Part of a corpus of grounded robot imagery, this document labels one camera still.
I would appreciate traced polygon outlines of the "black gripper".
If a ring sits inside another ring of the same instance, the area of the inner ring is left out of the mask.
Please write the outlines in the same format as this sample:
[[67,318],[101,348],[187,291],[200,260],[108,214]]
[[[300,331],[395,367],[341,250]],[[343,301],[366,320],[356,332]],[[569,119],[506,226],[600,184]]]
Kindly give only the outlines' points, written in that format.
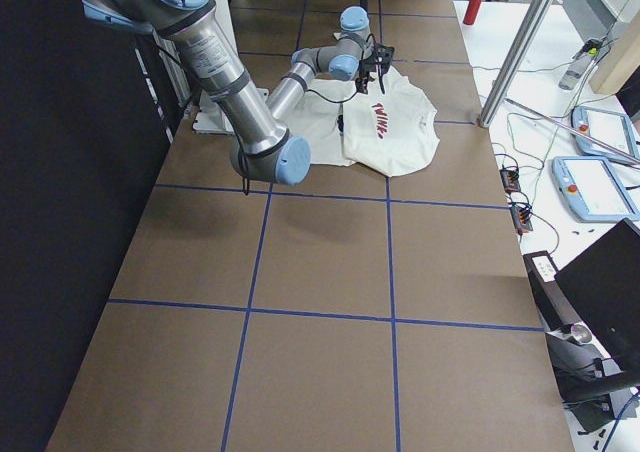
[[376,43],[371,48],[371,54],[360,62],[360,70],[365,74],[360,74],[356,80],[356,91],[359,94],[368,94],[369,75],[375,73],[378,77],[378,85],[381,93],[385,93],[384,75],[386,75],[393,62],[395,48]]

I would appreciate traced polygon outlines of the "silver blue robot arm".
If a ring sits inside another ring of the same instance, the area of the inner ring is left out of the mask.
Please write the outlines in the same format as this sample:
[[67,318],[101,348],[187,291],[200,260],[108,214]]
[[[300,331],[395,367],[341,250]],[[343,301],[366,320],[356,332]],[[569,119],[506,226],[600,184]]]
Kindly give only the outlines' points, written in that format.
[[228,118],[236,145],[230,160],[245,184],[294,186],[307,176],[308,142],[284,123],[320,73],[355,84],[366,93],[372,73],[383,77],[394,48],[375,39],[367,11],[345,9],[336,44],[295,52],[291,68],[269,97],[263,97],[216,20],[215,0],[82,0],[85,16],[101,25],[140,35],[157,33],[173,42],[187,73]]

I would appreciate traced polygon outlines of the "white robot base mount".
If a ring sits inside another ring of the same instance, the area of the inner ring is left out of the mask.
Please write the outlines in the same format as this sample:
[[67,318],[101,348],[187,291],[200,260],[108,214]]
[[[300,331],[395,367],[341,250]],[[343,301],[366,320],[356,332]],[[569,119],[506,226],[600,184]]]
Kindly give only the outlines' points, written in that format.
[[211,94],[201,92],[199,112],[193,123],[193,130],[200,134],[233,135],[234,129],[224,110],[220,107],[222,95],[217,94],[218,101],[211,98]]

